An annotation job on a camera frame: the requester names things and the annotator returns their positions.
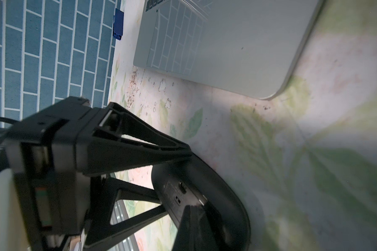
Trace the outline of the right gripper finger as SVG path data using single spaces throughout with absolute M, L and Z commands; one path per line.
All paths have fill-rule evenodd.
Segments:
M 219 251 L 205 210 L 186 206 L 178 228 L 173 251 Z

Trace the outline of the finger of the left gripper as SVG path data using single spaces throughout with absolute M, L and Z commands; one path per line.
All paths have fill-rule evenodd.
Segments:
M 188 144 L 147 124 L 121 105 L 94 108 L 76 137 L 76 169 L 100 176 L 191 157 Z
M 129 217 L 124 203 L 126 200 L 146 201 L 158 206 Z M 95 203 L 83 249 L 108 251 L 166 215 L 167 211 L 153 189 L 107 178 Z

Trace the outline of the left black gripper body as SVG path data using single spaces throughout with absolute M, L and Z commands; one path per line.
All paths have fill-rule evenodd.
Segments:
M 9 167 L 34 251 L 52 249 L 50 236 L 82 232 L 90 206 L 90 179 L 76 169 L 75 143 L 91 111 L 82 97 L 68 97 L 20 122 L 5 139 Z

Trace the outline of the black wireless mouse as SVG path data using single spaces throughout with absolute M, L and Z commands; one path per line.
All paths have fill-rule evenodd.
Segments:
M 154 165 L 151 181 L 173 223 L 179 228 L 186 206 L 202 207 L 219 251 L 246 251 L 251 228 L 247 211 L 227 183 L 201 158 Z

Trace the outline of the silver laptop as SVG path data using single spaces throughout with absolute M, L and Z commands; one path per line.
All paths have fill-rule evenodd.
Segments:
M 323 1 L 146 1 L 134 65 L 256 99 L 286 88 Z

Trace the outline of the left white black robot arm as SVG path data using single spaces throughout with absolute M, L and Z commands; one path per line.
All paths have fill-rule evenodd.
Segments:
M 167 211 L 152 189 L 110 173 L 189 159 L 190 147 L 121 105 L 68 97 L 22 121 L 0 117 L 0 172 L 11 169 L 34 251 L 61 251 L 88 229 L 84 249 L 105 251 Z

